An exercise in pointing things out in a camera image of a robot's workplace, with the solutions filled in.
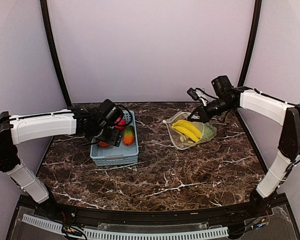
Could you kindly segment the green toy watermelon ball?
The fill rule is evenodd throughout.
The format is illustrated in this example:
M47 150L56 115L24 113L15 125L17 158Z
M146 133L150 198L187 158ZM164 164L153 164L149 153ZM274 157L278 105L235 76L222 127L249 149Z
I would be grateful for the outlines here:
M205 124L203 128L203 134L202 134L202 141L210 141L212 140L216 135L216 128L212 125Z

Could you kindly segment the yellow toy banana bunch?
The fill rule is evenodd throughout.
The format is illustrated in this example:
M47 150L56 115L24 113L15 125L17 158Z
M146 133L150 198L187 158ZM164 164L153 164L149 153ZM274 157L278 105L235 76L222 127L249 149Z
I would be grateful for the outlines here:
M190 121L187 121L185 119L179 119L177 122L173 123L171 127L174 130L184 134L195 143L202 138L202 132L197 129Z

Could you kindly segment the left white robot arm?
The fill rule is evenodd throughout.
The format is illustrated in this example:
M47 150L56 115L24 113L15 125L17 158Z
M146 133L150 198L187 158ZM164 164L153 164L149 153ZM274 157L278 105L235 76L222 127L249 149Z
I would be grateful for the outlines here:
M122 133L116 126L123 118L120 106L106 99L97 109L66 108L32 115L0 114L0 172L6 173L50 218L61 213L48 188L25 166L17 146L35 139L83 134L91 142L102 141L118 147Z

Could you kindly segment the orange toy orange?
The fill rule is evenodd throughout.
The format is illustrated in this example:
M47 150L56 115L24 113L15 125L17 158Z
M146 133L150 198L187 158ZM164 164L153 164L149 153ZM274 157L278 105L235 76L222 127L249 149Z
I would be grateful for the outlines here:
M98 142L98 145L102 148L106 148L106 147L109 147L110 144L109 143L106 143L106 142L103 142L103 141L99 141Z

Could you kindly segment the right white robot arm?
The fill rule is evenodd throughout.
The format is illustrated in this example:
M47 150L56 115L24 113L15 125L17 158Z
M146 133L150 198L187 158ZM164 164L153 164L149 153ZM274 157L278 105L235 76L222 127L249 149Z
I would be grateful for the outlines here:
M262 199L270 197L300 163L300 103L270 96L256 88L233 86L226 75L213 79L215 96L206 101L201 88L189 88L187 94L201 104L187 118L191 122L207 123L213 117L230 110L245 110L277 125L277 153L255 192Z

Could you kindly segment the clear dotted zip bag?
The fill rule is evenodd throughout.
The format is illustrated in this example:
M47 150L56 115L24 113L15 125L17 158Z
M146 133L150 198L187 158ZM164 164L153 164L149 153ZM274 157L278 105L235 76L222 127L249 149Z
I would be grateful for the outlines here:
M164 119L170 140L178 150L186 150L212 140L217 135L217 128L209 123L187 120L189 112L179 111Z

